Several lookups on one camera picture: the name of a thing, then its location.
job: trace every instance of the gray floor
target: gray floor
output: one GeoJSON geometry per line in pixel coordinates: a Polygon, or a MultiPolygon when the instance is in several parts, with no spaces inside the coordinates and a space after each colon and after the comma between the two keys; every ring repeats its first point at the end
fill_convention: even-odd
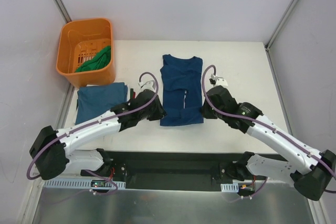
{"type": "Polygon", "coordinates": [[[236,194],[193,191],[120,190],[111,196],[76,189],[44,188],[34,224],[59,223],[313,223],[308,201],[285,184],[267,183],[252,200],[236,194]]]}

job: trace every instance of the green cloth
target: green cloth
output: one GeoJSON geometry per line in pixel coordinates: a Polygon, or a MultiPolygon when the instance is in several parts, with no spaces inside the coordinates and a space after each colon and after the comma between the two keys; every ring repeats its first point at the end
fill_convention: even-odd
{"type": "Polygon", "coordinates": [[[84,71],[98,70],[106,67],[111,61],[111,46],[103,48],[93,57],[93,59],[84,62],[76,69],[76,73],[84,71]]]}

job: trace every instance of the purple cable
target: purple cable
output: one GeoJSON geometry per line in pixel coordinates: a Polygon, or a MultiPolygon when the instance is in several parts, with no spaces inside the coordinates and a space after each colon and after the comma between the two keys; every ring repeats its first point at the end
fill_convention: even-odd
{"type": "MultiPolygon", "coordinates": [[[[159,83],[158,83],[156,77],[155,77],[152,73],[150,73],[150,72],[142,73],[142,74],[140,75],[140,77],[139,77],[139,81],[141,81],[141,78],[142,78],[145,74],[149,74],[149,75],[154,79],[154,82],[155,82],[155,85],[156,85],[156,90],[155,90],[155,94],[154,94],[154,96],[153,96],[153,97],[152,97],[146,104],[140,106],[139,108],[134,109],[134,110],[130,110],[130,111],[126,111],[126,112],[120,113],[120,114],[118,114],[118,115],[112,115],[112,116],[109,116],[109,117],[107,117],[107,118],[102,119],[103,122],[106,121],[106,120],[110,120],[110,119],[113,119],[113,118],[116,118],[116,117],[120,117],[120,116],[123,116],[123,115],[129,115],[129,114],[131,114],[131,113],[134,113],[134,112],[137,112],[137,111],[139,111],[139,110],[142,110],[142,109],[146,108],[148,105],[150,105],[150,104],[154,101],[154,99],[155,99],[155,97],[157,96],[158,91],[159,91],[159,83]]],[[[95,122],[91,122],[91,123],[82,125],[81,127],[78,127],[78,128],[76,128],[76,129],[73,129],[72,131],[69,131],[69,134],[72,134],[72,133],[74,133],[74,132],[80,131],[80,130],[86,128],[86,127],[90,127],[90,126],[95,125],[95,124],[98,124],[98,123],[99,123],[99,121],[95,121],[95,122]]],[[[55,138],[55,139],[52,140],[50,143],[48,143],[46,146],[44,146],[44,147],[43,147],[43,148],[36,154],[36,156],[35,156],[35,157],[33,158],[33,160],[31,161],[30,165],[28,166],[28,170],[27,170],[27,178],[28,178],[29,180],[34,180],[34,179],[40,177],[40,175],[36,175],[35,177],[31,177],[30,172],[32,171],[32,167],[33,167],[33,165],[36,163],[36,161],[37,161],[38,158],[42,155],[42,153],[43,153],[47,148],[49,148],[50,146],[52,146],[53,144],[55,144],[57,141],[59,141],[60,139],[66,137],[66,136],[67,136],[67,134],[64,133],[63,135],[61,135],[61,136],[55,138]]]]}
{"type": "Polygon", "coordinates": [[[331,191],[331,190],[324,190],[326,193],[330,193],[330,194],[336,194],[336,191],[331,191]]]}
{"type": "Polygon", "coordinates": [[[250,196],[240,197],[240,198],[237,198],[237,199],[234,199],[234,200],[231,200],[231,201],[226,201],[226,202],[228,202],[228,203],[233,203],[233,202],[237,202],[237,201],[239,201],[239,200],[241,200],[241,199],[250,199],[250,197],[253,198],[253,197],[257,196],[257,195],[259,194],[259,192],[260,192],[260,191],[264,188],[264,186],[266,185],[267,180],[268,180],[268,178],[266,177],[265,180],[264,180],[264,182],[263,182],[263,184],[262,184],[256,191],[255,191],[254,194],[252,194],[252,195],[250,195],[250,196]]]}
{"type": "MultiPolygon", "coordinates": [[[[112,194],[115,194],[115,193],[117,192],[117,190],[118,190],[118,185],[117,185],[114,181],[109,180],[109,179],[107,179],[107,178],[104,178],[104,177],[102,177],[102,176],[100,176],[100,175],[98,175],[98,174],[95,174],[95,173],[93,173],[93,172],[90,171],[90,170],[85,170],[85,171],[86,171],[87,173],[91,174],[92,176],[97,177],[97,178],[100,178],[100,179],[103,179],[103,180],[107,181],[108,183],[111,183],[112,185],[115,186],[115,189],[114,189],[113,191],[109,191],[109,192],[107,192],[107,193],[100,193],[100,192],[96,191],[95,194],[97,194],[97,195],[112,195],[112,194]]],[[[59,203],[62,203],[62,202],[64,202],[64,201],[67,201],[68,199],[71,199],[71,198],[73,198],[73,197],[75,197],[75,196],[77,196],[77,195],[79,195],[79,194],[81,194],[81,193],[84,193],[85,191],[89,191],[89,190],[84,189],[84,190],[78,191],[78,192],[76,192],[75,194],[72,194],[72,195],[70,195],[70,196],[68,196],[68,197],[66,197],[66,198],[64,198],[64,199],[62,199],[62,200],[60,200],[60,201],[57,201],[57,202],[47,202],[47,201],[45,201],[45,200],[43,200],[43,199],[42,199],[42,201],[43,201],[43,203],[48,204],[48,205],[55,205],[55,204],[59,204],[59,203]]]]}
{"type": "MultiPolygon", "coordinates": [[[[244,120],[249,120],[249,121],[252,121],[254,123],[258,123],[268,129],[270,129],[271,131],[273,132],[276,132],[277,134],[279,134],[280,136],[282,136],[284,139],[286,139],[288,142],[290,142],[292,145],[294,145],[296,148],[300,149],[301,151],[303,151],[304,153],[306,153],[307,155],[311,155],[309,151],[307,151],[305,148],[301,147],[299,144],[297,144],[295,141],[293,141],[291,138],[289,138],[288,136],[286,136],[285,134],[283,134],[282,132],[280,131],[277,131],[276,128],[264,123],[264,122],[261,122],[259,120],[255,120],[253,118],[249,118],[247,116],[243,116],[243,115],[234,115],[234,114],[229,114],[229,113],[226,113],[226,112],[223,112],[219,109],[217,109],[210,101],[207,93],[206,93],[206,90],[205,90],[205,75],[206,73],[209,71],[210,68],[213,68],[214,69],[214,75],[216,75],[216,66],[215,65],[210,65],[208,66],[205,70],[204,70],[204,73],[202,75],[202,90],[203,90],[203,93],[204,93],[204,97],[205,97],[205,100],[207,101],[207,103],[210,105],[211,108],[213,108],[214,111],[216,111],[217,113],[221,114],[221,115],[224,115],[224,116],[229,116],[231,118],[239,118],[239,119],[244,119],[244,120]]],[[[336,174],[335,172],[323,161],[321,160],[320,158],[316,157],[315,155],[311,155],[311,157],[313,159],[315,159],[317,162],[319,162],[321,165],[323,165],[325,167],[325,169],[327,169],[327,171],[331,174],[331,176],[336,179],[336,174]]],[[[334,193],[334,191],[329,191],[329,190],[326,190],[326,192],[328,193],[334,193]]]]}

